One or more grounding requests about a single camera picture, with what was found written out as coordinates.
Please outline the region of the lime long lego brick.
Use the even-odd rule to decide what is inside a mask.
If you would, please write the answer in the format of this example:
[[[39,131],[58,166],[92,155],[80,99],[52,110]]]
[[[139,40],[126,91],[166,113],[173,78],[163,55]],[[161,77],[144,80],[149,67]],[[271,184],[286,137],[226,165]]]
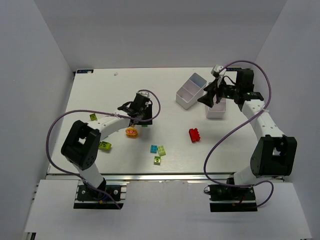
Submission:
[[[112,147],[112,144],[106,141],[101,141],[98,146],[98,148],[103,151],[110,151],[111,147]]]

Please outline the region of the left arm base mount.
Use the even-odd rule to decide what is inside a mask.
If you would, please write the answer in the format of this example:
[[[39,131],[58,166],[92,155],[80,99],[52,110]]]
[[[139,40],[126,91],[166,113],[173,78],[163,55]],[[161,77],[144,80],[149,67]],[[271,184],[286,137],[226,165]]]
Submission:
[[[105,192],[116,201],[118,207],[108,195],[97,192],[79,181],[76,188],[73,208],[81,210],[119,210],[123,207],[127,193],[126,183],[108,183]]]

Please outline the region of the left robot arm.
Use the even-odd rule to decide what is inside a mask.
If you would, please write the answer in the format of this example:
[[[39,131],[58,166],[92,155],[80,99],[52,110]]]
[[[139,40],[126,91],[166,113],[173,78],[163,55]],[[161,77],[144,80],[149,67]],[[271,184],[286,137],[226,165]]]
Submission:
[[[76,168],[94,199],[104,197],[107,185],[95,164],[100,142],[132,125],[151,125],[153,103],[150,93],[146,89],[139,90],[133,101],[119,106],[110,115],[91,122],[77,120],[73,123],[62,145],[61,154]]]

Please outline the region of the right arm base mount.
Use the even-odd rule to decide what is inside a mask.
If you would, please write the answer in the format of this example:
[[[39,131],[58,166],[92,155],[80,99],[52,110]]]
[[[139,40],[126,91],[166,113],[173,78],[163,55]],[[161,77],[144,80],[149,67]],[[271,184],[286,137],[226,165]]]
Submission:
[[[209,196],[211,213],[257,212],[257,202],[252,187],[230,187],[210,184],[203,189]]]

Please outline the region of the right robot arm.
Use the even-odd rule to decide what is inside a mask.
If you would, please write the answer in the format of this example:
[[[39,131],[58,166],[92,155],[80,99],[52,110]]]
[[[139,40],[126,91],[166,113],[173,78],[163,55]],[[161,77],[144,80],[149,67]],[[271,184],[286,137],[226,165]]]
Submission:
[[[297,140],[285,135],[273,121],[267,111],[268,104],[261,93],[254,90],[253,70],[238,68],[232,84],[225,82],[226,70],[221,65],[216,65],[211,74],[215,79],[204,88],[206,94],[198,102],[213,107],[221,99],[233,100],[246,116],[257,138],[249,166],[235,172],[224,186],[250,188],[270,178],[289,176],[294,165]]]

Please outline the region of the lime printed lego brick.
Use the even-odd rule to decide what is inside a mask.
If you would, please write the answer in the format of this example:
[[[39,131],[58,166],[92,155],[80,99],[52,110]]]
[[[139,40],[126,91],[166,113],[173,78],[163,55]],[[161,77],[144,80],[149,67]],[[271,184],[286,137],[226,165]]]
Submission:
[[[97,120],[97,116],[96,116],[95,113],[90,114],[89,117],[90,117],[91,121],[96,121]]]

